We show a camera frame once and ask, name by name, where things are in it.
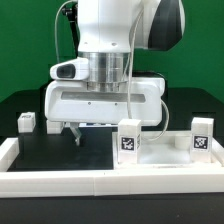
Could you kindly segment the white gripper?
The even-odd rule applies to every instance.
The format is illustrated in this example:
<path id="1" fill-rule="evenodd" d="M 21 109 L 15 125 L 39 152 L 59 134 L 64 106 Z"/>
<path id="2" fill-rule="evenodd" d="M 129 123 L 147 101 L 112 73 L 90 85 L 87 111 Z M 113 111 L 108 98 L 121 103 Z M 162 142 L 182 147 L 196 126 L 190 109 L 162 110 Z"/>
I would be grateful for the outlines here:
<path id="1" fill-rule="evenodd" d="M 131 113 L 144 126 L 157 126 L 162 120 L 163 78 L 133 77 Z M 81 144 L 78 123 L 118 124 L 128 118 L 127 85 L 118 92 L 92 92 L 82 81 L 53 81 L 46 90 L 45 116 L 54 122 L 70 122 L 77 146 Z"/>

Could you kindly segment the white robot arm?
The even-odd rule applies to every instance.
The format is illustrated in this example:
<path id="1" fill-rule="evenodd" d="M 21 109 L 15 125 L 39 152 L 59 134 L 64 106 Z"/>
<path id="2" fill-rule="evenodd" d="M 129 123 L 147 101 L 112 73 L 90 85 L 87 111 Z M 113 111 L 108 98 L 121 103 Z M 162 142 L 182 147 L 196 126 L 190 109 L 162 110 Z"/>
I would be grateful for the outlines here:
<path id="1" fill-rule="evenodd" d="M 73 0 L 78 5 L 78 57 L 51 67 L 45 95 L 47 132 L 68 124 L 79 139 L 81 123 L 144 126 L 162 120 L 162 78 L 134 77 L 136 48 L 167 51 L 182 38 L 181 0 Z"/>

